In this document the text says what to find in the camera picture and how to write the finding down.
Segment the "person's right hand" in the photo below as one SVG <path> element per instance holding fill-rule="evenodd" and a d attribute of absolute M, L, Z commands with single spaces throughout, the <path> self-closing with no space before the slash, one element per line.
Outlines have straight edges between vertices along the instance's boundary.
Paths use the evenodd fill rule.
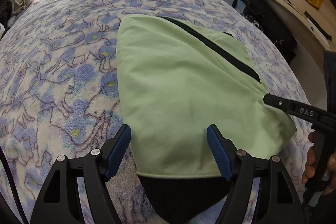
<path fill-rule="evenodd" d="M 315 167 L 314 164 L 316 162 L 314 145 L 311 146 L 306 155 L 307 161 L 305 164 L 304 172 L 302 174 L 302 183 L 306 184 L 309 178 L 312 178 L 315 175 Z M 335 182 L 335 171 L 336 171 L 336 162 L 335 162 L 335 152 L 329 157 L 329 161 L 327 163 L 327 169 L 331 172 L 331 180 L 330 184 L 323 191 L 323 195 L 328 195 L 335 190 L 336 182 Z"/>

